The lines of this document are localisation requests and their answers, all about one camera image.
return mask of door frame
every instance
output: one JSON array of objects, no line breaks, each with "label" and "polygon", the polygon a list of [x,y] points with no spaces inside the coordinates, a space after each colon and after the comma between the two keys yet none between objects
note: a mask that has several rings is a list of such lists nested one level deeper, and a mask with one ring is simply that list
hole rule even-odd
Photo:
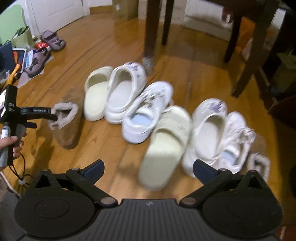
[{"label": "door frame", "polygon": [[[38,29],[38,26],[36,23],[36,19],[34,17],[32,2],[31,2],[31,0],[25,0],[25,1],[26,1],[26,6],[28,8],[29,15],[30,15],[31,26],[33,28],[33,29],[31,29],[31,33],[33,36],[37,36],[41,33],[39,32],[39,29]],[[89,15],[89,6],[88,6],[87,0],[81,0],[81,2],[83,3],[83,16]]]}]

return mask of mauve slipper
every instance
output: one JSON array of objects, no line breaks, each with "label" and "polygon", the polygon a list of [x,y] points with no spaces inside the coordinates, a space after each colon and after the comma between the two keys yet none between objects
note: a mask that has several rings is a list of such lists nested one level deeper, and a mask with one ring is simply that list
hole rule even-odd
[{"label": "mauve slipper", "polygon": [[57,32],[46,30],[41,36],[41,40],[49,44],[53,51],[60,51],[66,46],[66,42],[57,36]]},{"label": "mauve slipper", "polygon": [[29,78],[33,78],[38,75],[44,68],[46,61],[50,58],[50,52],[47,48],[43,47],[33,54],[33,61],[29,68],[25,71]]}]

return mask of red package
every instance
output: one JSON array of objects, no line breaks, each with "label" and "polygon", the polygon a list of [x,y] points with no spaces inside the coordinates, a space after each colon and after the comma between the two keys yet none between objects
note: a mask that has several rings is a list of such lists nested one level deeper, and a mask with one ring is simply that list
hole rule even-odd
[{"label": "red package", "polygon": [[40,41],[40,42],[35,43],[35,48],[36,49],[41,49],[43,47],[46,47],[48,51],[51,50],[50,46],[45,42]]}]

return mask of table leg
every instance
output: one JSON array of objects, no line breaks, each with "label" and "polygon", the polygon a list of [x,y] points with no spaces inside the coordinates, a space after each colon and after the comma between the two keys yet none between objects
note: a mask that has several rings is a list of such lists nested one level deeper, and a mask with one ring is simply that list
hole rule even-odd
[{"label": "table leg", "polygon": [[240,15],[234,15],[233,16],[233,25],[232,25],[232,31],[231,31],[231,37],[228,43],[227,50],[224,55],[224,62],[228,63],[229,60],[231,59],[231,56],[234,52],[235,46],[237,44],[237,39],[239,37],[239,29],[240,29],[240,24],[242,21],[242,16]]},{"label": "table leg", "polygon": [[170,30],[170,22],[172,21],[174,0],[167,0],[165,7],[165,22],[163,24],[163,45],[166,45],[168,40],[168,32]]},{"label": "table leg", "polygon": [[162,0],[148,0],[147,3],[143,65],[148,74],[152,74],[152,59],[154,56],[161,3]]},{"label": "table leg", "polygon": [[277,0],[265,1],[262,14],[259,16],[255,26],[250,57],[240,79],[232,90],[232,96],[236,98],[244,91],[254,71],[262,66],[268,57],[268,54],[265,54],[266,51],[264,51],[263,45],[267,35],[267,29],[272,22],[278,6],[279,2]]}]

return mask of gray handle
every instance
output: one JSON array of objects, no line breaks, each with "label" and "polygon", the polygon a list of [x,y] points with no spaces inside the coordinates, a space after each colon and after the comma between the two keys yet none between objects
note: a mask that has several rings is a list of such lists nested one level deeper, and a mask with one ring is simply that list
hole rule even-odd
[{"label": "gray handle", "polygon": [[[20,140],[25,134],[27,128],[25,128],[22,124],[17,124],[17,128],[15,130],[15,135],[17,136],[17,141],[14,146],[18,146],[20,144]],[[11,133],[9,126],[4,126],[2,128],[1,139],[4,137],[9,137]],[[8,146],[4,147],[0,151],[0,167],[6,167],[8,164]]]}]

